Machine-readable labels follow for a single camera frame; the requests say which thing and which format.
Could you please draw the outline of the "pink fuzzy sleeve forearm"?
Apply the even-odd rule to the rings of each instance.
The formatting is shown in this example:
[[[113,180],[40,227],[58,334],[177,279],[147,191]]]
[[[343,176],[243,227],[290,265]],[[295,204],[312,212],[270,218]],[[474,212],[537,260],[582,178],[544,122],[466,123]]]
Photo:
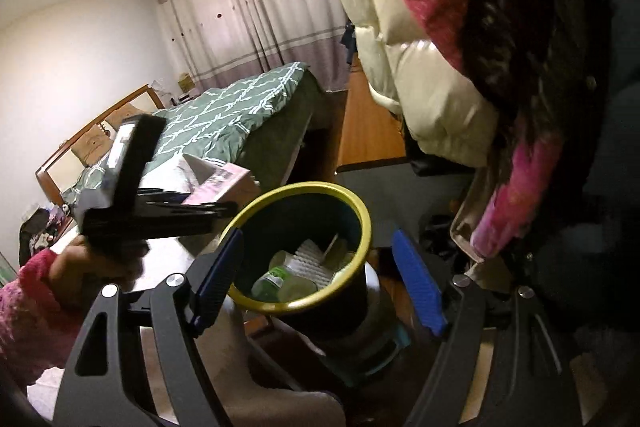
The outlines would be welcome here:
[[[1,288],[1,364],[21,389],[52,367],[62,369],[82,324],[55,299],[49,271],[58,257],[45,249]]]

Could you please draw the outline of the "left hand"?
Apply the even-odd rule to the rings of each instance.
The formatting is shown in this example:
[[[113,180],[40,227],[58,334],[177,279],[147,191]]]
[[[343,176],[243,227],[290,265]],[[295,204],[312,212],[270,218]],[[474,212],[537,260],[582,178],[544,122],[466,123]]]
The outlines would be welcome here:
[[[116,284],[130,289],[143,272],[145,242],[120,245],[114,258],[95,253],[78,235],[56,256],[48,273],[49,286],[58,304],[70,311],[88,310],[101,289]]]

